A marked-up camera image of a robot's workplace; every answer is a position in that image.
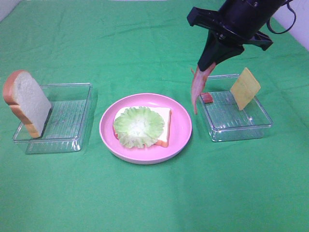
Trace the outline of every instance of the clear plastic container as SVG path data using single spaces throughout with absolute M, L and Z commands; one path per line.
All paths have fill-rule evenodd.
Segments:
M 73 152 L 82 149 L 91 108 L 90 83 L 41 86 L 52 110 L 40 138 L 33 139 L 21 122 L 13 136 L 26 154 Z
M 257 139 L 265 136 L 273 122 L 257 97 L 239 110 L 230 92 L 239 74 L 210 76 L 204 91 L 210 92 L 213 103 L 205 104 L 199 97 L 209 135 L 214 142 Z

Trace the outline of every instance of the table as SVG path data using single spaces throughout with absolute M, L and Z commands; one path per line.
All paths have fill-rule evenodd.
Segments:
M 208 31 L 186 16 L 223 2 L 26 0 L 0 23 L 1 85 L 25 69 L 41 85 L 90 82 L 97 93 L 89 140 L 73 153 L 25 155 L 0 101 L 0 231 L 309 230 L 308 51 L 263 27 L 267 51 L 246 45 L 212 73 L 252 71 L 274 121 L 267 137 L 214 143 L 193 113 L 190 68 Z M 173 98 L 192 120 L 187 146 L 155 165 L 115 157 L 98 131 L 111 104 L 143 92 Z

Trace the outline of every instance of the white bread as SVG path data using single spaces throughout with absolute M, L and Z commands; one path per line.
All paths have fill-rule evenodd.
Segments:
M 127 108 L 129 107 L 123 107 L 121 108 L 115 115 L 115 119 L 118 118 Z M 158 138 L 158 141 L 155 143 L 155 145 L 159 145 L 162 147 L 168 147 L 169 145 L 169 125 L 170 125 L 170 115 L 171 115 L 171 109 L 166 107 L 149 107 L 150 110 L 157 112 L 160 114 L 164 120 L 164 126 L 163 126 L 163 132 Z
M 30 136 L 40 137 L 52 105 L 31 74 L 25 70 L 13 72 L 4 83 L 3 98 Z

